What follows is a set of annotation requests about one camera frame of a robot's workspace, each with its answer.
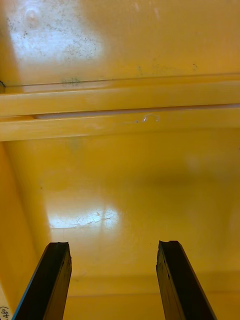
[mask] yellow ledge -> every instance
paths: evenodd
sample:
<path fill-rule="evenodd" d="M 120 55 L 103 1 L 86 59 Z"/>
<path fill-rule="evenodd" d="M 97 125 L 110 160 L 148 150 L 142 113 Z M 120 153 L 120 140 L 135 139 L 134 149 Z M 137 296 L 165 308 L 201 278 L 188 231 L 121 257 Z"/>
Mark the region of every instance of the yellow ledge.
<path fill-rule="evenodd" d="M 0 119 L 0 141 L 100 136 L 178 130 L 212 130 L 240 127 L 238 106 L 174 108 L 141 112 L 99 112 L 97 115 L 47 115 L 45 118 Z"/>
<path fill-rule="evenodd" d="M 0 117 L 240 103 L 240 75 L 159 77 L 5 88 Z"/>

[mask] yellow plastic panel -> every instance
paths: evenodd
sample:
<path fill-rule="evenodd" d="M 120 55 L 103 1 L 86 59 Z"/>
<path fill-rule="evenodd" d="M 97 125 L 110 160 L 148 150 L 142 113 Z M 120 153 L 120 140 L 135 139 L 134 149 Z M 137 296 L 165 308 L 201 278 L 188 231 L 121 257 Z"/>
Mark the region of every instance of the yellow plastic panel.
<path fill-rule="evenodd" d="M 185 76 L 5 88 L 0 116 L 240 103 L 240 76 Z"/>
<path fill-rule="evenodd" d="M 159 239 L 207 291 L 240 289 L 240 130 L 13 141 L 37 256 L 69 241 L 70 296 L 158 293 Z"/>
<path fill-rule="evenodd" d="M 37 266 L 15 179 L 0 143 L 0 304 L 14 311 Z"/>
<path fill-rule="evenodd" d="M 1 0 L 7 86 L 240 72 L 238 0 Z"/>
<path fill-rule="evenodd" d="M 239 320 L 239 293 L 211 292 L 207 294 L 207 298 L 218 320 Z M 85 320 L 165 320 L 159 294 L 69 297 L 63 320 L 72 318 Z"/>

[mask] yellow surface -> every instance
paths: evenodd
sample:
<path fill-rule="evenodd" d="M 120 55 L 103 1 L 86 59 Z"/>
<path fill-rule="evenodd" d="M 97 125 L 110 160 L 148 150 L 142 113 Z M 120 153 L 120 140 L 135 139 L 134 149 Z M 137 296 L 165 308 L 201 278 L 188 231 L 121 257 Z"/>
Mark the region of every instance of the yellow surface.
<path fill-rule="evenodd" d="M 239 0 L 1 0 L 6 86 L 240 72 Z"/>
<path fill-rule="evenodd" d="M 87 137 L 116 134 L 154 133 L 238 129 L 240 108 L 201 107 L 176 109 L 145 109 L 137 112 L 101 112 L 16 116 L 0 118 L 0 141 L 41 138 Z"/>
<path fill-rule="evenodd" d="M 158 77 L 5 88 L 0 116 L 240 103 L 240 75 Z"/>
<path fill-rule="evenodd" d="M 239 318 L 239 16 L 0 0 L 1 305 L 68 241 L 64 320 L 163 319 L 158 241 L 178 240 L 218 320 Z"/>
<path fill-rule="evenodd" d="M 239 302 L 239 141 L 239 129 L 215 128 L 5 142 L 37 258 L 69 241 L 65 319 L 94 315 L 84 296 L 156 314 L 159 239 L 182 243 L 207 293 Z M 221 297 L 214 310 L 228 319 Z"/>

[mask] yellow floor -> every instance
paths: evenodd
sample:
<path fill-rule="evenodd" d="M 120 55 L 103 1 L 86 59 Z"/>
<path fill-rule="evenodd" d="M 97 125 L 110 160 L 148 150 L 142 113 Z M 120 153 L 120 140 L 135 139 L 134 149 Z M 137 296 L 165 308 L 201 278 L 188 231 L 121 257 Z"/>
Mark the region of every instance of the yellow floor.
<path fill-rule="evenodd" d="M 69 242 L 72 298 L 66 319 L 69 304 L 80 303 L 77 297 L 91 305 L 111 297 L 118 308 L 144 300 L 145 312 L 161 309 L 159 239 L 182 243 L 207 293 L 233 292 L 229 304 L 238 301 L 239 141 L 239 129 L 224 129 L 4 143 L 29 230 L 19 235 L 19 246 L 33 245 L 38 260 L 48 242 Z M 14 210 L 9 223 L 16 218 Z M 13 306 L 19 295 L 11 297 Z M 216 313 L 226 319 L 223 296 L 212 297 Z"/>

